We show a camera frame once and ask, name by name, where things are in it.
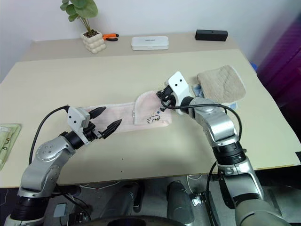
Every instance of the table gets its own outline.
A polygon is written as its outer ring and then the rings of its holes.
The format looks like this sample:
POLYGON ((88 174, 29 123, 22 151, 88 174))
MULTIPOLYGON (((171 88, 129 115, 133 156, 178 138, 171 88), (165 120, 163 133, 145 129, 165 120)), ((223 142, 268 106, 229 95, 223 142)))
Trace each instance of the table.
MULTIPOLYGON (((132 102, 145 91, 162 89, 175 71, 195 84, 197 73, 223 65, 232 65, 246 85, 237 113, 243 124, 241 144, 253 167, 300 164, 295 154, 301 151, 299 140, 231 38, 221 43, 195 41, 191 33, 168 36, 166 51, 131 51, 130 37, 120 37, 116 43, 107 42, 107 49, 97 55, 88 53, 78 40, 34 43, 0 84, 0 123, 22 125, 0 171, 0 187, 19 186, 35 131, 51 110, 65 104, 132 102)), ((63 131, 70 131, 64 111, 45 122, 36 148, 63 131)), ((168 127, 118 133, 80 148, 64 166, 58 183, 208 173, 214 161, 201 126, 187 115, 173 113, 168 127)))

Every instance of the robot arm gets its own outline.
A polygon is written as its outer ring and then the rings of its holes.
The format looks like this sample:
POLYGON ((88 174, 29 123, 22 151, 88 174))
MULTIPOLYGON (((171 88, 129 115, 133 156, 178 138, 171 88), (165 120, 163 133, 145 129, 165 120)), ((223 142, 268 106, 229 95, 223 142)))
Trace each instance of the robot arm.
POLYGON ((33 162, 22 175, 19 201, 7 217, 5 226, 43 224, 45 210, 61 169, 75 154, 75 150, 97 138, 106 139, 120 125, 121 120, 117 120, 105 131, 96 131, 90 119, 96 118, 104 110, 105 107, 99 107, 88 113, 83 108, 69 107, 68 124, 72 131, 62 133, 37 149, 33 162))
POLYGON ((236 209, 237 225, 277 225, 275 222, 288 225, 264 201, 259 180, 222 105, 210 99, 192 97, 180 72, 169 78, 165 85, 166 88, 157 93, 163 105, 161 110, 171 108, 179 114, 186 113, 203 127, 217 160, 224 202, 229 208, 236 209))

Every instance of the pliers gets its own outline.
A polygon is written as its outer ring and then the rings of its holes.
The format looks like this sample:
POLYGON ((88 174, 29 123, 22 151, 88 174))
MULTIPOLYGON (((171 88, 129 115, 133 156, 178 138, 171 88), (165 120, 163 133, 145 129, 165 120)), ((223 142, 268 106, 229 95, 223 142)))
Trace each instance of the pliers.
POLYGON ((115 33, 103 35, 103 39, 107 41, 118 41, 117 37, 119 37, 119 34, 115 34, 115 33))

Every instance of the white wall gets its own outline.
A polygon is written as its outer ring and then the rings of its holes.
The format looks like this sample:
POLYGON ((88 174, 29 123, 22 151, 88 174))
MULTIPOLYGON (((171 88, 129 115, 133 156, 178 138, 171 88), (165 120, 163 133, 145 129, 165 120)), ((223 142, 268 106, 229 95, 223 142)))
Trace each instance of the white wall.
MULTIPOLYGON (((296 0, 95 0, 90 20, 102 33, 121 35, 227 30, 247 58, 259 64, 301 12, 296 0)), ((60 0, 1 0, 0 81, 31 40, 78 38, 60 0)))

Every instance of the black box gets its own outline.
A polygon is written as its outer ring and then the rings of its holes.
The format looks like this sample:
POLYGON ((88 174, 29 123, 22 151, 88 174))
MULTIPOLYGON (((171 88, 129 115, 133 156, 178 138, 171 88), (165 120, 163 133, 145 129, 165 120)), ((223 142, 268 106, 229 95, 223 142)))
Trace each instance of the black box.
POLYGON ((197 30, 196 32, 196 40, 226 41, 227 37, 227 31, 197 30))

